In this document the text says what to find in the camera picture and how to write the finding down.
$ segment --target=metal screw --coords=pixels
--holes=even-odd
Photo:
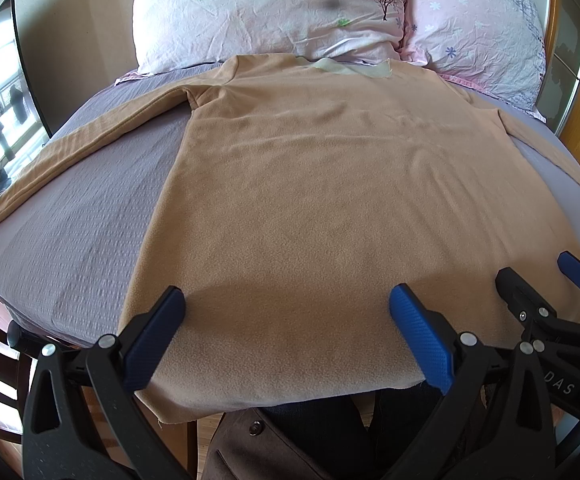
[[[478,339],[476,336],[471,332],[463,332],[460,337],[460,342],[463,343],[465,346],[474,346]]]
[[[116,337],[112,334],[105,334],[99,338],[98,345],[101,348],[111,348],[116,343]]]
[[[527,341],[523,341],[519,345],[519,349],[521,349],[521,352],[523,352],[525,355],[530,355],[532,352],[534,352],[534,347]]]
[[[56,350],[56,346],[54,346],[52,343],[48,343],[46,346],[41,348],[41,355],[43,355],[45,357],[49,357],[52,354],[54,354],[55,350]]]

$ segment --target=pillow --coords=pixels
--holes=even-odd
[[[401,59],[531,112],[545,75],[532,0],[407,0]]]
[[[134,0],[139,72],[273,52],[372,64],[399,59],[403,5],[404,0]]]

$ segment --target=dark jeans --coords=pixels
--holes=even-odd
[[[12,151],[12,148],[8,145],[8,141],[6,137],[0,132],[0,145],[3,148],[3,155],[8,160],[14,160],[15,154]]]
[[[421,383],[376,392],[369,429],[349,396],[260,408],[337,480],[380,478],[403,454],[432,413],[441,392]]]

